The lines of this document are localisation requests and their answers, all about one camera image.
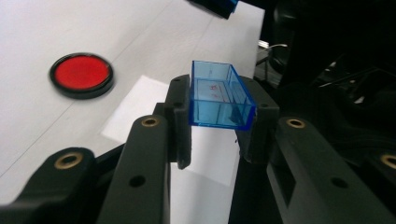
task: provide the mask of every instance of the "blue plastic box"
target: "blue plastic box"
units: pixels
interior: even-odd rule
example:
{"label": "blue plastic box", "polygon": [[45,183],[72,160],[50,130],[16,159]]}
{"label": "blue plastic box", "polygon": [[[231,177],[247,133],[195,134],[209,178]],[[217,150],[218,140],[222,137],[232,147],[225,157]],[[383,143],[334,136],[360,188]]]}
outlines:
{"label": "blue plastic box", "polygon": [[193,61],[190,124],[250,129],[256,105],[232,64]]}

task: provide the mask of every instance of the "transparent blue container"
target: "transparent blue container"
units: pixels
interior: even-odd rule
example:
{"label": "transparent blue container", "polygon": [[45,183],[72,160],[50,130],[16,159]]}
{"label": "transparent blue container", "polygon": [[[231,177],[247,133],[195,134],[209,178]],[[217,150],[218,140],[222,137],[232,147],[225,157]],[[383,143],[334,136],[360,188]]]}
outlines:
{"label": "transparent blue container", "polygon": [[190,124],[250,129],[256,105],[232,64],[192,62]]}

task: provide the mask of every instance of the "mounting hole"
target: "mounting hole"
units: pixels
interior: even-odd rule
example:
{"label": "mounting hole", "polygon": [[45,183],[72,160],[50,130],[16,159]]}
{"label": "mounting hole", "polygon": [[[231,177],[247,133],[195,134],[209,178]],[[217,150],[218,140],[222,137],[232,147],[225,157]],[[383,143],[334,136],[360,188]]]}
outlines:
{"label": "mounting hole", "polygon": [[139,188],[146,183],[146,178],[142,175],[137,175],[129,181],[129,186],[132,188]]}
{"label": "mounting hole", "polygon": [[181,106],[183,106],[183,103],[174,103],[174,106],[175,107],[181,107]]}
{"label": "mounting hole", "polygon": [[288,119],[286,123],[289,124],[290,127],[303,129],[305,128],[305,123],[299,119]]}
{"label": "mounting hole", "polygon": [[394,155],[382,155],[381,156],[382,163],[386,164],[388,167],[392,169],[396,169],[396,156]]}
{"label": "mounting hole", "polygon": [[341,178],[333,177],[332,183],[340,189],[347,189],[347,182]]}
{"label": "mounting hole", "polygon": [[154,127],[157,126],[157,124],[159,123],[160,121],[156,118],[147,118],[142,120],[142,125],[145,127]]}
{"label": "mounting hole", "polygon": [[58,170],[66,170],[79,164],[82,158],[83,156],[79,152],[69,152],[58,158],[54,166]]}

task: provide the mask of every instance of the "white table surface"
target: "white table surface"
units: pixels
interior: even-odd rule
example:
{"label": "white table surface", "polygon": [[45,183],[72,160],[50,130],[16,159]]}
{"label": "white table surface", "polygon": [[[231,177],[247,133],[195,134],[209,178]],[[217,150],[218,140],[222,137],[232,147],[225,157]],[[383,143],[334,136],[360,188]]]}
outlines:
{"label": "white table surface", "polygon": [[[202,60],[232,63],[241,76],[252,77],[262,18],[263,10],[242,2],[224,20],[185,0],[0,0],[0,204],[12,202],[58,150],[86,147],[99,156],[118,146],[101,131],[142,75],[169,83],[189,74],[192,60]],[[79,101],[53,88],[51,65],[74,52],[92,52],[111,62],[111,92]],[[185,171],[173,172],[172,188],[174,176]],[[223,206],[231,204],[234,179],[227,186],[201,175],[185,178],[189,186],[196,182],[195,193],[205,190]],[[202,207],[199,197],[190,198],[187,214],[176,213],[174,207],[182,204],[172,202],[173,223],[175,216],[183,223],[228,218],[216,215],[216,207]]]}

